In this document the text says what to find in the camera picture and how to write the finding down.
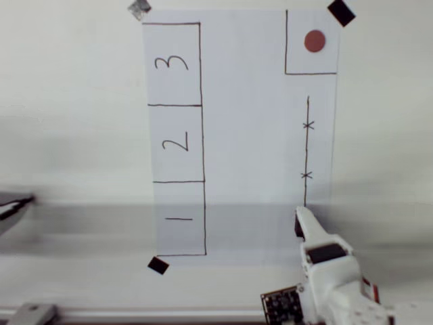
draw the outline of rectangle outline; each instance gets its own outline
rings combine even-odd
[[[157,256],[206,256],[207,249],[207,229],[206,229],[206,176],[204,168],[204,115],[203,115],[203,85],[202,85],[202,24],[201,22],[143,22],[143,25],[156,25],[156,26],[183,26],[183,25],[197,25],[198,26],[198,60],[200,71],[200,104],[193,105],[178,105],[178,104],[147,104],[148,106],[178,106],[178,107],[200,107],[201,124],[202,124],[202,181],[154,181],[153,183],[203,183],[203,218],[204,218],[204,254],[174,254],[174,255],[157,255]]]
[[[291,73],[287,72],[287,54],[288,54],[288,15],[289,11],[286,9],[286,48],[284,52],[284,74],[286,76],[318,76],[318,75],[330,75],[337,74],[337,72],[299,72],[299,73]]]

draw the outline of vertical line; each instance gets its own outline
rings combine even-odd
[[[204,224],[204,254],[208,254],[206,232],[206,176],[204,173],[204,121],[203,121],[203,87],[202,87],[202,23],[198,23],[198,60],[200,63],[200,112],[202,114],[202,169],[203,169],[203,224]]]
[[[306,176],[309,163],[309,123],[310,123],[310,96],[306,98],[306,137],[305,137],[305,166],[304,166],[304,207],[306,207]]]
[[[287,42],[288,42],[287,23],[288,23],[288,10],[286,10],[286,52],[284,53],[284,73],[287,73]]]

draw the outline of black square marker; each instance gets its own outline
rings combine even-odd
[[[156,256],[150,261],[147,267],[152,270],[157,271],[159,274],[164,274],[170,265],[165,263],[163,260],[157,258]]]
[[[343,0],[335,0],[328,6],[328,9],[343,27],[356,17]]]

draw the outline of drawn square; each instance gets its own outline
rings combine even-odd
[[[200,107],[150,107],[154,181],[202,181]]]
[[[147,102],[201,104],[198,24],[144,24]]]
[[[155,183],[158,255],[203,255],[204,184]]]
[[[336,74],[340,44],[338,22],[326,10],[286,12],[286,74]],[[306,35],[320,30],[325,46],[310,52],[304,45]]]

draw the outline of black tape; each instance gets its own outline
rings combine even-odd
[[[152,270],[158,272],[159,274],[164,274],[165,271],[168,269],[170,265],[168,263],[165,263],[163,260],[157,258],[156,256],[150,261],[149,265],[147,267],[151,268]]]
[[[311,263],[317,264],[326,262],[338,257],[347,256],[346,251],[339,244],[329,244],[317,248],[310,249],[306,252],[311,260]]]
[[[328,6],[328,9],[343,27],[356,17],[343,0],[335,0]]]

